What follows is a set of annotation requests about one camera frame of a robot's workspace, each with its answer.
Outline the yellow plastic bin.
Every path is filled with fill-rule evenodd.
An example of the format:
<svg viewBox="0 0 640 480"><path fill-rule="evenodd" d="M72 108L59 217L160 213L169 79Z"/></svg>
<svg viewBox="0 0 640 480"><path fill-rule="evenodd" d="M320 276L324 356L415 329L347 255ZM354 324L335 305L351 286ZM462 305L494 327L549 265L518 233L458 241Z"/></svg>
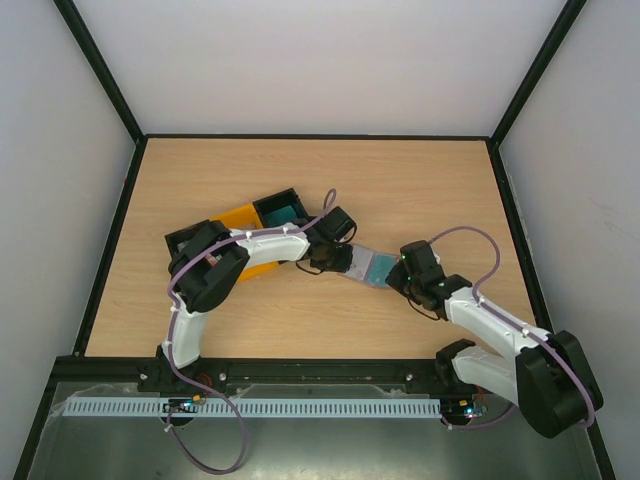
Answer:
<svg viewBox="0 0 640 480"><path fill-rule="evenodd" d="M215 215L210 218L211 221L220 221L228 229L255 230L264 227L260 220L255 207L249 203L236 209ZM240 275L238 281L243 282L252 277L264 274L279 266L278 262L270 262L258 266L247 267Z"/></svg>

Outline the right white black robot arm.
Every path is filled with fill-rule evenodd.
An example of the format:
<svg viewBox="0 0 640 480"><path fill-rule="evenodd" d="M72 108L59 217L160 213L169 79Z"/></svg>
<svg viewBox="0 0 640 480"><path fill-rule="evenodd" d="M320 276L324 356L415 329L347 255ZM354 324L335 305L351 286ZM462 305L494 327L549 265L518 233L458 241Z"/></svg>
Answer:
<svg viewBox="0 0 640 480"><path fill-rule="evenodd" d="M436 379L455 392L476 385L517 407L540 435L590 427L604 398L579 340L535 327L483 296L458 274L445 274L425 240L405 245L386 278L409 304L476 336L440 350Z"/></svg>

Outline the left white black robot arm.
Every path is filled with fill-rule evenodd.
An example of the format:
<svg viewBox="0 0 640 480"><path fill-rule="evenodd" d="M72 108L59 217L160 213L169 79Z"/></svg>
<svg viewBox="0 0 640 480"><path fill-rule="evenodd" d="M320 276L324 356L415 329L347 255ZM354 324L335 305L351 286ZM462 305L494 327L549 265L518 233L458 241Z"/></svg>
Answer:
<svg viewBox="0 0 640 480"><path fill-rule="evenodd" d="M340 207L309 220L239 230L206 223L169 265L171 320L161 344L174 371L200 357L209 312L219 307L248 269L270 263L308 262L307 273L345 273L351 266L356 222Z"/></svg>

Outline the white floral card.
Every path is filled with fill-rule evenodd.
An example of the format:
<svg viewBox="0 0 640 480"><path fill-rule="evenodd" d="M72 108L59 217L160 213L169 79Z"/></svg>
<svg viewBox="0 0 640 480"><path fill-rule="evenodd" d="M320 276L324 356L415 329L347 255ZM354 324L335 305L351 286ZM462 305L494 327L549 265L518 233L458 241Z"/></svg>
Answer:
<svg viewBox="0 0 640 480"><path fill-rule="evenodd" d="M353 245L352 259L345 276L357 281L365 281L375 252L369 248Z"/></svg>

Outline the black bin with red cards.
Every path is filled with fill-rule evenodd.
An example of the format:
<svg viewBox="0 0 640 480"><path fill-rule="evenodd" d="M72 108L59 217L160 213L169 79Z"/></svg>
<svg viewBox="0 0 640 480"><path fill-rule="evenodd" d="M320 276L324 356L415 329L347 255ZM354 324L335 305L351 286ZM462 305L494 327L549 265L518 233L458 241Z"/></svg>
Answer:
<svg viewBox="0 0 640 480"><path fill-rule="evenodd" d="M204 220L167 234L164 239L170 254L168 271L175 274L197 254L228 237L229 230L217 220Z"/></svg>

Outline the black bin with teal cards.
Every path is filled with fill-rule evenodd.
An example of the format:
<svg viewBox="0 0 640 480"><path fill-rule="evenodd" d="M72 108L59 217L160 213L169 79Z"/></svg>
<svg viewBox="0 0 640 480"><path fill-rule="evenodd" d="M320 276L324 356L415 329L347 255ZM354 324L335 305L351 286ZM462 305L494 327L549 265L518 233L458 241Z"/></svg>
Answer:
<svg viewBox="0 0 640 480"><path fill-rule="evenodd" d="M262 228L275 228L308 215L294 188L258 199L252 205Z"/></svg>

